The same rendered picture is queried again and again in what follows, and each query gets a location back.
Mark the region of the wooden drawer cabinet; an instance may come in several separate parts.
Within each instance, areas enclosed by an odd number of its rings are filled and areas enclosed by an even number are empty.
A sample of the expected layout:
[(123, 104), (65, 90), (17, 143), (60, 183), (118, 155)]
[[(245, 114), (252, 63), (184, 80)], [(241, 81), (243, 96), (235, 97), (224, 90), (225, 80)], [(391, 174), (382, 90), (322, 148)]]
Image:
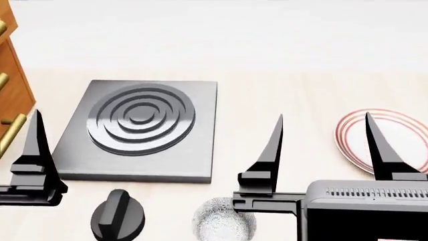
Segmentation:
[(17, 22), (9, 0), (0, 0), (0, 19), (7, 24), (7, 31), (0, 37), (0, 73), (9, 76), (8, 83), (0, 91), (0, 138), (9, 126), (1, 120), (13, 120), (18, 114), (27, 116), (35, 105), (35, 98), (17, 57), (11, 34)]

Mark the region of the grey square stove burner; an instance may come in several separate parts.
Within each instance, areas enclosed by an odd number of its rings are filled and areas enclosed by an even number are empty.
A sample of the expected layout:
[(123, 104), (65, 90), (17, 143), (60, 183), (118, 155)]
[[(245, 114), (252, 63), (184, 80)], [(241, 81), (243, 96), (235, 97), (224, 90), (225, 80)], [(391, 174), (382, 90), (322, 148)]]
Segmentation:
[(66, 180), (210, 183), (216, 82), (93, 80), (52, 156)]

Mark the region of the white plate with red rings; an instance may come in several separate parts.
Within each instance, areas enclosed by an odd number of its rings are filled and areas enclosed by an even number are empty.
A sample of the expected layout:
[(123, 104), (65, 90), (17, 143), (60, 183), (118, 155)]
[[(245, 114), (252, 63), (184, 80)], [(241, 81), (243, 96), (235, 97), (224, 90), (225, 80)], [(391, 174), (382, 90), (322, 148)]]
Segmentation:
[(338, 150), (352, 164), (373, 174), (366, 139), (365, 114), (370, 113), (385, 139), (407, 164), (428, 173), (428, 125), (394, 110), (366, 108), (343, 116), (334, 130)]

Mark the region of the white patterned ramekin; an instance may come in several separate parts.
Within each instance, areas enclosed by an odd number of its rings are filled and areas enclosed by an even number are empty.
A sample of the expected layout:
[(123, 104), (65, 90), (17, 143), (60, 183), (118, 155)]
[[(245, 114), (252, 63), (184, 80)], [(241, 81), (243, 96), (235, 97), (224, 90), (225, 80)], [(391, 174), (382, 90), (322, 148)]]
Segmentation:
[(236, 212), (230, 197), (215, 197), (201, 204), (192, 219), (198, 241), (250, 241), (257, 229), (255, 215)]

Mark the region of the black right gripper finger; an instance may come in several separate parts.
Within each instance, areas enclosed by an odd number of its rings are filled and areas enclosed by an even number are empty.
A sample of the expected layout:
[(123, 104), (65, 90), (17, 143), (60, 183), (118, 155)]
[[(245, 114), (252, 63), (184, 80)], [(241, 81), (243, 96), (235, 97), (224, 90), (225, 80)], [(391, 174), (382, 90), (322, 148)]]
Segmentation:
[(428, 174), (421, 173), (400, 158), (369, 112), (365, 114), (365, 132), (376, 180), (428, 181)]
[(238, 174), (239, 192), (246, 194), (273, 194), (276, 192), (283, 133), (283, 115), (281, 114), (257, 161), (248, 170)]

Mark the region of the black stove knob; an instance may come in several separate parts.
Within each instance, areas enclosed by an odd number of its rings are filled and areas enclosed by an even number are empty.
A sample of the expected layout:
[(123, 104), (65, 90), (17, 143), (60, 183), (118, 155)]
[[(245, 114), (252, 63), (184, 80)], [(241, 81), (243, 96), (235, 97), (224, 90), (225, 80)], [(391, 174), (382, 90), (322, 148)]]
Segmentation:
[(144, 208), (126, 190), (110, 192), (92, 214), (91, 231), (97, 241), (133, 241), (145, 225)]

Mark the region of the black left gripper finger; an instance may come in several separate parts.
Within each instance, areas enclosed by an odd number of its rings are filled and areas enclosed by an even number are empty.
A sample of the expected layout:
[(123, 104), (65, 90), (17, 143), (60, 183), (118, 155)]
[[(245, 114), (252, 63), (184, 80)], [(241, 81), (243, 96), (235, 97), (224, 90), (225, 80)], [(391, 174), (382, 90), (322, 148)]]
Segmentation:
[(31, 116), (23, 152), (11, 165), (11, 172), (13, 193), (61, 199), (68, 192), (56, 169), (38, 110)]

